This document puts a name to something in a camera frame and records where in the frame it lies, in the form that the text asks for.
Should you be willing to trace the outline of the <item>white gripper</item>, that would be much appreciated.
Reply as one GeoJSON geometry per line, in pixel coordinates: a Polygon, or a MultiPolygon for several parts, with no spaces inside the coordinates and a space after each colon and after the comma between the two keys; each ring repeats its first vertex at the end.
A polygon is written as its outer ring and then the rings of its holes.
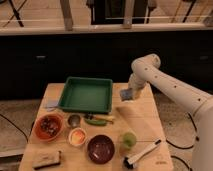
{"type": "Polygon", "coordinates": [[[128,87],[133,89],[133,100],[139,99],[141,90],[146,86],[146,82],[132,73],[128,81],[128,87]]]}

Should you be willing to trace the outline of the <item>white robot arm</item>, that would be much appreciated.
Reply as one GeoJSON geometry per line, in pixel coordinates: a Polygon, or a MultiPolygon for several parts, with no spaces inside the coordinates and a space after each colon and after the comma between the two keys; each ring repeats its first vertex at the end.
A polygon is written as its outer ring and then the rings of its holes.
{"type": "Polygon", "coordinates": [[[149,82],[198,120],[192,153],[193,171],[213,171],[213,95],[184,83],[159,70],[158,55],[150,54],[135,59],[128,87],[133,99],[149,82]]]}

